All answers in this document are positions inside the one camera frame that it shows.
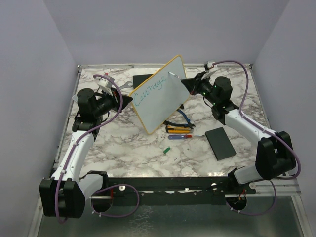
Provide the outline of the large black network switch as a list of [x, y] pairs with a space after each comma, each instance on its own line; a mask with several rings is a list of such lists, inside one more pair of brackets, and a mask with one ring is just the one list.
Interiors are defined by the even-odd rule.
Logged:
[[132, 82], [133, 88], [136, 89], [140, 84], [146, 81], [153, 74], [141, 74], [141, 75], [133, 75]]

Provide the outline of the silver open-end wrench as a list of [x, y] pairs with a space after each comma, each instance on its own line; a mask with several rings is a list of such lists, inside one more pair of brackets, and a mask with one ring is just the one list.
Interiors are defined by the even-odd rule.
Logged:
[[125, 89], [125, 88], [132, 88], [133, 87], [133, 82], [127, 81], [124, 85], [120, 86], [120, 89]]

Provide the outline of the blue red screwdriver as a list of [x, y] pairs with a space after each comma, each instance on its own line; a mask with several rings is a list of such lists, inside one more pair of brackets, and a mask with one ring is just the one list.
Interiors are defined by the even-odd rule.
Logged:
[[200, 138], [204, 137], [205, 135], [190, 135], [190, 134], [175, 134], [175, 135], [169, 135], [169, 140], [183, 140], [183, 139], [189, 139], [189, 138]]

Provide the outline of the small black network switch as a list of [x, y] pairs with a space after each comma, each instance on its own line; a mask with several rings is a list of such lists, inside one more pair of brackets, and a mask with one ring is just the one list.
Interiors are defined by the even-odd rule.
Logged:
[[225, 130], [222, 127], [206, 131], [205, 136], [217, 161], [231, 158], [237, 154]]

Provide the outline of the white green whiteboard marker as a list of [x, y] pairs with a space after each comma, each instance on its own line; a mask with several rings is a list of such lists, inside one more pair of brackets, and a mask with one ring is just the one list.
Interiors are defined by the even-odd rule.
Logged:
[[175, 73], [173, 73], [173, 72], [168, 72], [171, 76], [173, 76], [173, 77], [176, 77], [177, 79], [179, 79], [179, 80], [183, 80], [183, 78], [182, 77], [180, 77], [180, 76], [178, 76], [178, 75], [176, 75]]

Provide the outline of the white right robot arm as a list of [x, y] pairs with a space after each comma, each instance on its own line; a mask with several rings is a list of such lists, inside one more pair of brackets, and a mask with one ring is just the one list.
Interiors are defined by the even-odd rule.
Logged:
[[211, 84], [205, 73], [183, 79], [182, 85], [191, 95], [200, 94], [211, 103], [214, 118], [237, 131], [257, 147], [253, 165], [235, 169], [227, 180], [227, 188], [238, 193], [246, 183], [274, 179], [296, 167], [291, 138], [288, 133], [275, 132], [251, 119], [231, 101], [233, 88], [229, 78], [220, 76]]

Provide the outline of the small white square device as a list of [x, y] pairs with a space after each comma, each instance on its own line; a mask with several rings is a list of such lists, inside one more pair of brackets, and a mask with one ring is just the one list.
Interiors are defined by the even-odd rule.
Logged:
[[78, 102], [78, 97], [77, 97], [77, 95], [75, 94], [73, 97], [72, 97], [72, 100], [74, 101], [74, 102]]

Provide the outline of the yellow utility knife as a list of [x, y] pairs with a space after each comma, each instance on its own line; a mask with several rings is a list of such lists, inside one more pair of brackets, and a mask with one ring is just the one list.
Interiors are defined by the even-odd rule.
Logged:
[[185, 127], [172, 127], [172, 126], [166, 126], [165, 130], [167, 133], [170, 134], [189, 134], [191, 133], [190, 128], [185, 128]]

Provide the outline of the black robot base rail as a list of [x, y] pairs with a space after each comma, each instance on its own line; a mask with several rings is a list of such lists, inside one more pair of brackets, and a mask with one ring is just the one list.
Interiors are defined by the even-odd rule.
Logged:
[[90, 197], [97, 205], [112, 203], [114, 206], [134, 206], [135, 191], [139, 193], [140, 205], [224, 205], [225, 197], [252, 195], [256, 191], [249, 184], [233, 185], [228, 177], [169, 177], [169, 178], [108, 178], [106, 187], [120, 185]]

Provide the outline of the yellow framed whiteboard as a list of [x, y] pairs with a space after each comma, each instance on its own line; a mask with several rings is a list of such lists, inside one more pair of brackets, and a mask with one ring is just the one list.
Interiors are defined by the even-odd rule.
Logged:
[[155, 132], [190, 96], [181, 80], [168, 72], [186, 78], [180, 55], [171, 59], [129, 94], [133, 99], [133, 109], [148, 134]]

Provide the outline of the green marker cap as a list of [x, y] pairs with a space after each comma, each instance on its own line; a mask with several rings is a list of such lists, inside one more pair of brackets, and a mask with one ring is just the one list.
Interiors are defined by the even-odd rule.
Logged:
[[166, 148], [166, 149], [163, 151], [163, 153], [166, 154], [168, 151], [170, 151], [170, 149], [171, 149], [170, 147]]

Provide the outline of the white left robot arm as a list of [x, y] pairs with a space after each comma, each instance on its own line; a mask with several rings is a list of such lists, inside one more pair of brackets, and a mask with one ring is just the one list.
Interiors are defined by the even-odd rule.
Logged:
[[50, 178], [42, 179], [39, 193], [46, 217], [79, 218], [86, 200], [94, 193], [105, 194], [109, 189], [105, 171], [90, 171], [83, 178], [80, 172], [88, 151], [95, 142], [103, 115], [113, 110], [119, 113], [132, 102], [115, 88], [110, 93], [96, 93], [84, 88], [77, 93], [78, 114], [73, 124], [69, 147]]

